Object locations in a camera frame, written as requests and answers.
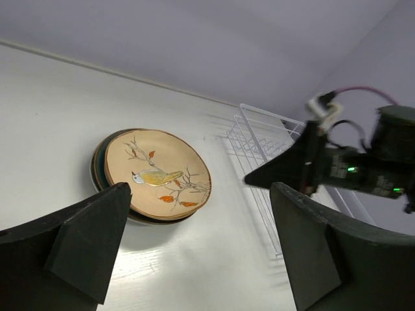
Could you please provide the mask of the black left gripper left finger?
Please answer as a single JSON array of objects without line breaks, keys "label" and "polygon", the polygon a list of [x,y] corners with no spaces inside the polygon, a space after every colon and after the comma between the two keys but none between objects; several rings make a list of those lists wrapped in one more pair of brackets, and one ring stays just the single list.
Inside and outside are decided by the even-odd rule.
[{"label": "black left gripper left finger", "polygon": [[125,230],[130,187],[1,231],[2,310],[96,310]]}]

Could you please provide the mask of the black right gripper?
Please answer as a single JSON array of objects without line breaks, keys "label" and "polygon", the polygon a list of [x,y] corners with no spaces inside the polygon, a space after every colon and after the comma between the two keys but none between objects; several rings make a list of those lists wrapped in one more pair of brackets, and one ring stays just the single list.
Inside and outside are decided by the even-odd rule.
[{"label": "black right gripper", "polygon": [[262,189],[280,182],[302,194],[314,194],[321,182],[394,200],[405,195],[404,212],[413,213],[414,108],[385,106],[378,114],[365,153],[346,147],[324,151],[324,131],[309,121],[290,148],[247,174],[244,182]]}]

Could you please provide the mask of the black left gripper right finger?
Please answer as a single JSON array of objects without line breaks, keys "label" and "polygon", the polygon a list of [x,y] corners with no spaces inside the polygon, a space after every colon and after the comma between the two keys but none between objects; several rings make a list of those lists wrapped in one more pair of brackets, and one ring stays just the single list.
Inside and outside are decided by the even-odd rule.
[{"label": "black left gripper right finger", "polygon": [[297,310],[413,310],[414,237],[356,220],[283,183],[272,212]]}]

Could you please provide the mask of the dark teal brown-rimmed plate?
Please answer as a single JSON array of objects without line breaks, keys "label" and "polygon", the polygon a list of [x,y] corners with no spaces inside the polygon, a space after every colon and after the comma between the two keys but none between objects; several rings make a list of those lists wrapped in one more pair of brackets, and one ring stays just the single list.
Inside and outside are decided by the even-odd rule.
[{"label": "dark teal brown-rimmed plate", "polygon": [[[104,157],[105,157],[105,151],[106,151],[107,146],[109,145],[112,139],[120,136],[123,133],[131,132],[132,130],[134,129],[131,128],[131,129],[120,130],[120,131],[114,132],[111,135],[107,136],[100,143],[100,145],[98,145],[98,147],[96,148],[93,154],[93,157],[91,158],[89,172],[91,175],[92,183],[97,192],[100,192],[110,187],[110,184],[107,181],[106,175],[104,172],[104,162],[105,162]],[[177,224],[179,222],[182,222],[190,218],[192,215],[194,215],[194,213],[195,212],[192,212],[188,214],[187,216],[184,216],[176,220],[157,220],[157,219],[149,218],[148,216],[139,214],[138,212],[135,212],[132,209],[130,209],[128,218],[142,225],[169,225],[169,224]]]}]

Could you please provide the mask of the yellow cream plate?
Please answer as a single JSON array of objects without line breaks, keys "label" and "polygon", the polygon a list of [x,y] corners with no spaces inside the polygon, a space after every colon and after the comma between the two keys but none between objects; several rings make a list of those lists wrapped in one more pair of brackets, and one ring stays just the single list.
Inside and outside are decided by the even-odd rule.
[{"label": "yellow cream plate", "polygon": [[112,139],[104,169],[110,185],[129,185],[130,208],[149,218],[182,218],[211,196],[211,174],[197,151],[161,130],[134,129]]}]

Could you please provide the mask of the red plate teal flower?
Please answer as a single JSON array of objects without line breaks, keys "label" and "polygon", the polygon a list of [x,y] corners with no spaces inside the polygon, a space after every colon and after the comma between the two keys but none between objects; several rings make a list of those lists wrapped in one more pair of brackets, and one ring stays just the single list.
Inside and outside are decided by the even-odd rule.
[{"label": "red plate teal flower", "polygon": [[[103,165],[99,166],[98,164],[96,164],[96,161],[94,159],[91,160],[89,172],[90,172],[93,186],[95,187],[95,190],[97,192],[107,189],[110,186],[110,184],[108,183],[106,179]],[[132,209],[129,210],[128,217],[132,221],[135,221],[143,225],[168,225],[170,224],[170,222],[168,221],[151,219],[148,216],[144,216],[142,214],[139,214],[138,212],[133,211]]]}]

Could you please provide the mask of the light green plate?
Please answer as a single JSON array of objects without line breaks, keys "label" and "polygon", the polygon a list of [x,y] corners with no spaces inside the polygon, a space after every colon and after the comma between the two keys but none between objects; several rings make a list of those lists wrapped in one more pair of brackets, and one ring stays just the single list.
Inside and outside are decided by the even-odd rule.
[{"label": "light green plate", "polygon": [[96,160],[95,160],[95,167],[96,167],[96,175],[97,175],[97,180],[100,184],[101,189],[106,189],[110,186],[110,184],[108,183],[108,180],[106,179],[106,174],[105,174],[105,153],[106,153],[106,149],[108,147],[110,140],[109,139],[105,139],[102,144],[100,145],[98,151],[97,151],[97,156],[96,156]]}]

